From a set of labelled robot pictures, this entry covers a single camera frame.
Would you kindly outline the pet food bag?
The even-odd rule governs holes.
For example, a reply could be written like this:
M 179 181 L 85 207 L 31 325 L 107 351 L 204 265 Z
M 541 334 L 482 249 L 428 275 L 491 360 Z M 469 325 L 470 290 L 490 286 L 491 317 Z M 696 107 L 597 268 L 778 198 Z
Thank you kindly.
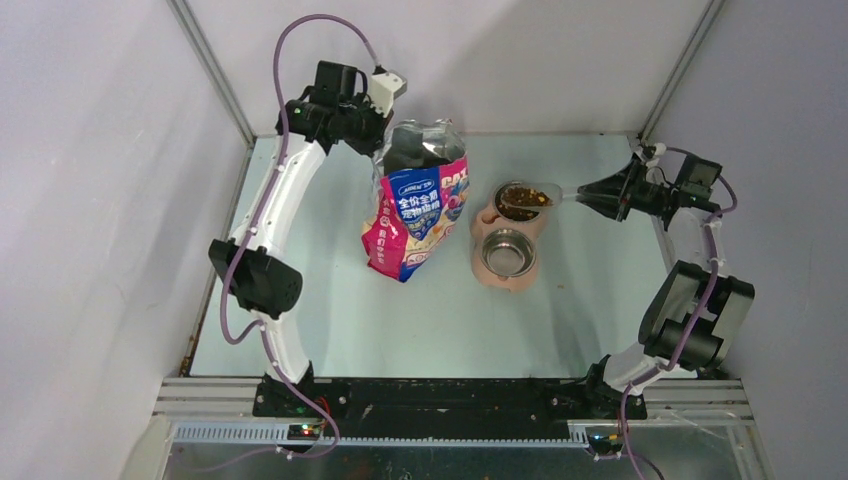
M 398 123 L 373 159 L 367 266 L 404 283 L 452 233 L 469 195 L 466 145 L 449 119 Z

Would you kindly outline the clear plastic scoop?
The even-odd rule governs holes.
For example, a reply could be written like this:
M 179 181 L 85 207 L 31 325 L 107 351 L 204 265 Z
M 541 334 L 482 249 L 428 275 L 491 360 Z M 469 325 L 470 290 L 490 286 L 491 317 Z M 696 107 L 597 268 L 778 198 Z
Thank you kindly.
M 541 212 L 564 202 L 576 201 L 579 195 L 577 187 L 550 182 L 518 182 L 506 185 L 500 200 L 505 207 Z

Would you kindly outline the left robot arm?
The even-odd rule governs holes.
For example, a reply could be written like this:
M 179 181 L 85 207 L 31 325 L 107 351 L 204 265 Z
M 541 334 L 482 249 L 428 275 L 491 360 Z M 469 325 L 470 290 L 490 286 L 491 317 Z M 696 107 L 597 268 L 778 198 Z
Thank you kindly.
M 286 381 L 277 402 L 292 416 L 308 414 L 316 403 L 315 388 L 302 380 L 311 362 L 292 314 L 303 276 L 284 261 L 293 220 L 334 145 L 344 142 L 367 157 L 382 147 L 395 101 L 406 88 L 403 76 L 381 66 L 366 74 L 319 62 L 313 83 L 281 104 L 277 151 L 263 187 L 228 238 L 209 246 L 208 257 L 222 281 L 219 318 L 225 340 L 236 345 L 246 337 L 228 329 L 228 302 L 234 300 L 251 315 L 246 332 L 260 333 L 269 376 Z

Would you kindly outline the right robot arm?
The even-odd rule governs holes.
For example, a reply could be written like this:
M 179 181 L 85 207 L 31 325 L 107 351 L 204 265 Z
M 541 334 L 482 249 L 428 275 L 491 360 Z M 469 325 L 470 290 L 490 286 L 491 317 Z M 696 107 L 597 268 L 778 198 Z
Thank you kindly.
M 755 298 L 752 284 L 730 274 L 720 241 L 722 221 L 738 200 L 712 202 L 725 181 L 720 164 L 686 153 L 676 179 L 650 181 L 651 163 L 633 155 L 616 174 L 578 188 L 576 199 L 603 216 L 623 221 L 639 211 L 672 229 L 693 234 L 688 257 L 671 266 L 641 321 L 637 341 L 599 363 L 600 379 L 581 392 L 585 411 L 606 418 L 622 394 L 639 395 L 657 380 L 682 371 L 716 370 L 729 353 Z

